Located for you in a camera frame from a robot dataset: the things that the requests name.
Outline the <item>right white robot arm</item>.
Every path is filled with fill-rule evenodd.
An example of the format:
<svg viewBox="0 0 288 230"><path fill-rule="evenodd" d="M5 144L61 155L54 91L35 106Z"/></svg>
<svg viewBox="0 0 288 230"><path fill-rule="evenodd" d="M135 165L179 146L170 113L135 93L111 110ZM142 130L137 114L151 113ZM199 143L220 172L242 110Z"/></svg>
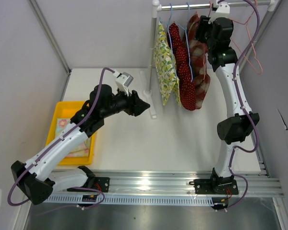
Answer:
<svg viewBox="0 0 288 230"><path fill-rule="evenodd" d="M230 47L233 29L233 21L228 18L201 16L195 34L196 40L207 45L208 61L221 84L227 107L227 118L217 125L221 148L210 178L191 182L199 195L239 193L232 171L235 150L241 148L260 120L248 105L241 85L238 58Z"/></svg>

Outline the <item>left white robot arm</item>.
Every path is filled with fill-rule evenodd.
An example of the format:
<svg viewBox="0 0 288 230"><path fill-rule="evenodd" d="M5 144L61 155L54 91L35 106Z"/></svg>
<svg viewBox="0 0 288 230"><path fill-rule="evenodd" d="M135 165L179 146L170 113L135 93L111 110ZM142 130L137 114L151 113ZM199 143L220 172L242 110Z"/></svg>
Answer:
<svg viewBox="0 0 288 230"><path fill-rule="evenodd" d="M139 116L150 108L137 91L113 94L107 84L98 85L89 100L71 118L62 133L37 155L25 163L16 161L11 166L14 187L18 187L34 205L44 202L53 192L96 191L96 176L85 166L73 171L53 173L53 169L78 145L89 139L103 125L105 118L125 112Z"/></svg>

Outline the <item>red plaid skirt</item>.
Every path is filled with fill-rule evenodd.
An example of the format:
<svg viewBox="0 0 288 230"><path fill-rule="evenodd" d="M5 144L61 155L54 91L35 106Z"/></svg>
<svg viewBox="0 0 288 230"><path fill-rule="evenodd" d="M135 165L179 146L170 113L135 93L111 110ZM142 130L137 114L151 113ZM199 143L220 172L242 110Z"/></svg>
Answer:
<svg viewBox="0 0 288 230"><path fill-rule="evenodd" d="M191 68L194 79L193 82L195 83L195 110L201 109L211 81L211 78L207 73L207 45L201 43L195 38L199 22L200 16L198 13L195 13L187 24L187 38L191 58Z"/></svg>

